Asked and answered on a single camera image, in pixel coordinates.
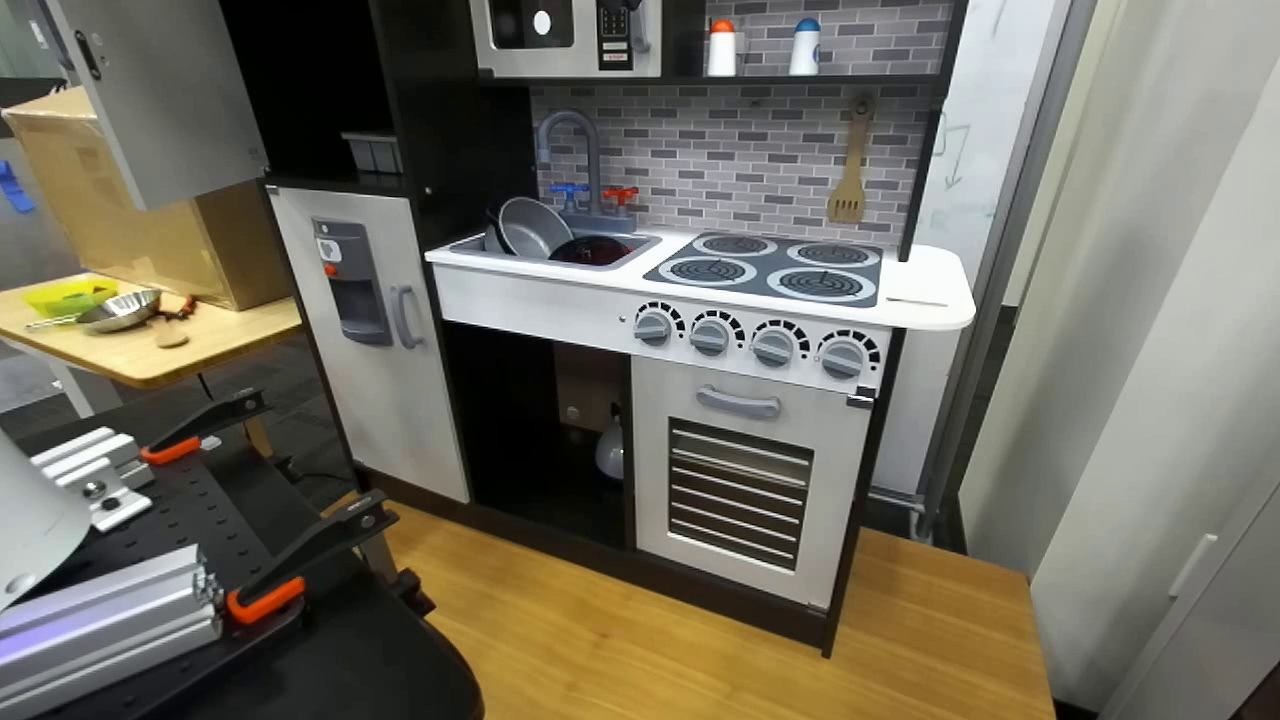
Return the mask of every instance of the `desk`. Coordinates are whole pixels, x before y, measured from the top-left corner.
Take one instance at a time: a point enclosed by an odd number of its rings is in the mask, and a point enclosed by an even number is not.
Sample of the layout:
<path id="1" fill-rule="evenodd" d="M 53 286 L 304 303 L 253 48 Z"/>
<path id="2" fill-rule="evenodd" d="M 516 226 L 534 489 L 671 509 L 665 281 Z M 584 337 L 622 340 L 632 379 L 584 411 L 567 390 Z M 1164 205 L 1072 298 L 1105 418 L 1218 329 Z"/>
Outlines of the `desk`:
<path id="1" fill-rule="evenodd" d="M 25 303 L 28 289 L 0 292 L 0 340 L 47 351 L 55 361 L 79 365 L 128 390 L 184 379 L 223 358 L 271 346 L 301 329 L 297 301 L 259 303 L 250 312 L 229 312 L 199 303 L 182 329 L 189 334 L 184 349 L 158 349 L 147 329 L 89 337 L 84 329 L 28 329 L 41 320 Z"/>
<path id="2" fill-rule="evenodd" d="M 402 509 L 395 563 L 433 588 L 433 624 L 522 717 L 1044 717 L 1051 693 L 1027 581 L 863 533 L 833 659 L 671 597 Z"/>
<path id="3" fill-rule="evenodd" d="M 223 588 L 236 588 L 259 573 L 257 563 L 320 519 L 271 463 L 236 439 L 161 467 L 143 493 L 158 509 L 107 538 L 89 538 L 47 583 L 77 583 L 182 545 L 199 545 Z M 364 573 L 351 554 L 334 554 L 316 567 L 308 563 L 308 607 L 304 627 L 240 658 L 151 717 L 480 717 L 478 680 L 457 647 Z M 53 717 L 137 717 L 193 680 L 193 674 L 208 674 L 214 659 L 236 652 L 236 643 L 240 635 L 229 631 L 208 647 L 79 697 Z"/>

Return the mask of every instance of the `knob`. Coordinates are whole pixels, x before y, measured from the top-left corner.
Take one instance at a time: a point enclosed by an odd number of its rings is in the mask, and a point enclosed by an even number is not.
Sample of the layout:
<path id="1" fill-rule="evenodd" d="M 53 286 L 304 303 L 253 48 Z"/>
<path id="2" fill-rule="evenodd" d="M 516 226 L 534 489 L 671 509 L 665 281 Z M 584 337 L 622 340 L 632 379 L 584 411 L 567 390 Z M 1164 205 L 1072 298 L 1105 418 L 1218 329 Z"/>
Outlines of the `knob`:
<path id="1" fill-rule="evenodd" d="M 786 329 L 766 329 L 766 334 L 753 337 L 753 351 L 755 351 L 762 365 L 786 367 L 786 365 L 798 361 L 798 337 L 786 334 Z"/>
<path id="2" fill-rule="evenodd" d="M 835 337 L 826 346 L 820 365 L 835 379 L 855 379 L 869 367 L 869 351 L 855 340 Z"/>
<path id="3" fill-rule="evenodd" d="M 84 502 L 100 502 L 105 493 L 107 483 L 95 483 L 95 481 L 79 489 Z"/>
<path id="4" fill-rule="evenodd" d="M 671 340 L 671 316 L 659 312 L 659 308 L 645 308 L 645 312 L 635 316 L 635 334 L 632 334 L 632 337 L 635 337 L 639 346 L 659 349 L 659 346 Z"/>
<path id="5" fill-rule="evenodd" d="M 724 358 L 731 329 L 720 316 L 703 316 L 693 325 L 688 346 L 703 358 Z"/>

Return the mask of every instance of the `ice dispenser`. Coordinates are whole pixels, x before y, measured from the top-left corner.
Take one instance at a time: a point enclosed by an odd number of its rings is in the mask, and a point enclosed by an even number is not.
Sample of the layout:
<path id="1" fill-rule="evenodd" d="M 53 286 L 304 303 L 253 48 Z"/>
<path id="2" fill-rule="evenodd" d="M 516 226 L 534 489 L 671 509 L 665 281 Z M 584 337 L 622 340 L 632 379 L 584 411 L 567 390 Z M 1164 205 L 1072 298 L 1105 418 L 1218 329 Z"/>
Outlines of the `ice dispenser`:
<path id="1" fill-rule="evenodd" d="M 391 346 L 391 325 L 387 325 L 364 226 L 320 221 L 316 254 L 320 254 L 344 337 L 356 346 Z"/>

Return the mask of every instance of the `spatula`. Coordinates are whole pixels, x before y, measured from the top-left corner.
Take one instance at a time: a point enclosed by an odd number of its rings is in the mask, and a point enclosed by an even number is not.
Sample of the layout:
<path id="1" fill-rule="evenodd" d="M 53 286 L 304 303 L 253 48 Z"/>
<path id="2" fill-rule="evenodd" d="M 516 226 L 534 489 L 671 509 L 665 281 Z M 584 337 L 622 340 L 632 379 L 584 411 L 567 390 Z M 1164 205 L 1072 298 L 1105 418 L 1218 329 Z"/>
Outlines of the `spatula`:
<path id="1" fill-rule="evenodd" d="M 872 112 L 878 97 L 855 97 L 854 121 L 850 121 L 850 149 L 846 149 L 846 176 L 830 201 L 830 221 L 833 226 L 862 226 L 869 198 L 863 198 L 863 162 L 872 145 Z"/>

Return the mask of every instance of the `cabinet handle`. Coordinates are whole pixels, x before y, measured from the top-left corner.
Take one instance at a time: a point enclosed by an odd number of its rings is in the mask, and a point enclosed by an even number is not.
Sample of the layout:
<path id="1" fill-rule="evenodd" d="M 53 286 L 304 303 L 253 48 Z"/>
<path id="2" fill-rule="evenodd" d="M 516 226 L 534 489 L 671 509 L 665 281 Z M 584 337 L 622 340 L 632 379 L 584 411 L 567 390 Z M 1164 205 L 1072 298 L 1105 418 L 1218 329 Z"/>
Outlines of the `cabinet handle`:
<path id="1" fill-rule="evenodd" d="M 697 390 L 697 402 L 711 411 L 749 418 L 749 421 L 779 421 L 786 418 L 786 402 L 775 402 L 775 396 L 731 396 L 711 385 Z"/>
<path id="2" fill-rule="evenodd" d="M 430 340 L 423 340 L 423 337 L 412 337 L 412 329 L 407 329 L 407 301 L 412 301 L 412 289 L 402 286 L 402 289 L 395 289 L 395 312 L 391 312 L 395 337 L 402 337 L 403 349 L 423 349 Z"/>
<path id="3" fill-rule="evenodd" d="M 84 61 L 89 76 L 105 82 L 105 68 L 95 65 L 92 44 L 89 44 L 89 36 L 79 27 L 77 27 L 77 48 L 79 48 L 79 61 Z"/>

